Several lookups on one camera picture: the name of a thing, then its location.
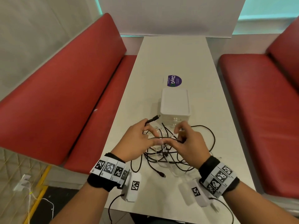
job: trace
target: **red cushion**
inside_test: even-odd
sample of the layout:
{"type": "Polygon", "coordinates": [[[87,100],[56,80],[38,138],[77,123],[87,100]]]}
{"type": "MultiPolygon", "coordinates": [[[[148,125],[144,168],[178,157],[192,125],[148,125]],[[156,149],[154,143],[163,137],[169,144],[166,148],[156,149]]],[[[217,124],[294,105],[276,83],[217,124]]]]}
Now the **red cushion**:
{"type": "Polygon", "coordinates": [[[0,146],[60,165],[125,52],[103,15],[0,102],[0,146]]]}
{"type": "Polygon", "coordinates": [[[299,86],[299,17],[269,46],[268,52],[299,86]]]}
{"type": "Polygon", "coordinates": [[[64,167],[89,174],[101,157],[137,56],[124,56],[64,167]]]}
{"type": "Polygon", "coordinates": [[[219,65],[265,192],[299,199],[298,93],[266,55],[226,54],[219,65]]]}

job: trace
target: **hand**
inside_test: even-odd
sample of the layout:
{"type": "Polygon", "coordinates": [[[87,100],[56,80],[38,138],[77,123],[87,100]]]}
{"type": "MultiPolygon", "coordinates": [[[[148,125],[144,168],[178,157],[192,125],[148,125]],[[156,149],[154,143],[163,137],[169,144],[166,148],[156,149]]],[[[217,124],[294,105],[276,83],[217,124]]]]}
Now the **hand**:
{"type": "Polygon", "coordinates": [[[194,131],[186,121],[177,124],[174,133],[178,133],[178,140],[184,143],[171,138],[163,138],[163,142],[174,147],[190,166],[199,169],[211,156],[201,133],[194,131]]]}
{"type": "Polygon", "coordinates": [[[144,126],[147,120],[148,119],[141,120],[133,126],[130,126],[111,153],[123,161],[128,162],[140,157],[151,146],[163,145],[162,139],[148,139],[147,134],[142,134],[144,131],[149,131],[155,137],[160,136],[150,124],[144,126]]]}

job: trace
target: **power outlet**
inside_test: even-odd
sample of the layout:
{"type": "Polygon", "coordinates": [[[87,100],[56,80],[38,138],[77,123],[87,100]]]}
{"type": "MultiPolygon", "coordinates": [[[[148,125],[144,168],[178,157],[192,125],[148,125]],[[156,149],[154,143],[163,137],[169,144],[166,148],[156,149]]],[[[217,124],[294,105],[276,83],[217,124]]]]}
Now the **power outlet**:
{"type": "Polygon", "coordinates": [[[22,191],[25,187],[25,184],[29,182],[31,175],[24,174],[18,184],[15,186],[13,191],[22,191]]]}

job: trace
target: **table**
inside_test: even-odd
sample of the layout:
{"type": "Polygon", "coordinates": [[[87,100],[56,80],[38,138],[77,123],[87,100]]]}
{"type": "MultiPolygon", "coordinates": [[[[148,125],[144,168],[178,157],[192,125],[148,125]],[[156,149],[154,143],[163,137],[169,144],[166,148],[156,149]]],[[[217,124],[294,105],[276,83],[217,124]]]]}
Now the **table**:
{"type": "MultiPolygon", "coordinates": [[[[114,148],[130,125],[158,114],[161,91],[166,87],[166,75],[181,77],[182,83],[178,88],[189,91],[192,111],[189,124],[209,127],[216,137],[212,151],[214,156],[221,157],[220,160],[235,170],[244,183],[255,189],[206,38],[203,36],[144,37],[103,154],[114,148]]],[[[203,134],[210,148],[213,143],[211,134],[204,128],[197,130],[203,134]]],[[[139,162],[140,158],[133,161],[135,170],[139,162]]],[[[169,169],[159,167],[158,164],[153,166],[165,173],[166,178],[154,172],[143,157],[140,169],[142,182],[137,201],[128,203],[117,199],[112,209],[190,223],[231,223],[231,214],[217,201],[214,202],[219,208],[217,213],[210,206],[201,208],[196,203],[186,205],[181,191],[184,192],[189,179],[199,177],[197,170],[190,171],[184,177],[174,177],[169,169]]],[[[120,190],[113,189],[105,207],[108,208],[119,194],[120,190]]]]}

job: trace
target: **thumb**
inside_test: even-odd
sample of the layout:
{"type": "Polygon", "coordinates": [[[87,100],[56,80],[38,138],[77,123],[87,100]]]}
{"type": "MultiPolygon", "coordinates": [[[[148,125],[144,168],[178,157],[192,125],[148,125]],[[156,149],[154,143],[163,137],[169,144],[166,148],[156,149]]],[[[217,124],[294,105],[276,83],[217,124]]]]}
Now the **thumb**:
{"type": "Polygon", "coordinates": [[[155,146],[155,145],[163,145],[164,144],[162,139],[160,139],[160,138],[147,139],[147,143],[148,143],[147,147],[152,147],[152,146],[155,146]]]}
{"type": "Polygon", "coordinates": [[[172,138],[162,138],[162,141],[165,143],[165,144],[168,144],[170,145],[171,147],[173,147],[175,150],[177,150],[178,152],[180,150],[183,149],[183,144],[182,143],[179,143],[177,142],[176,140],[172,139],[172,138]]]}

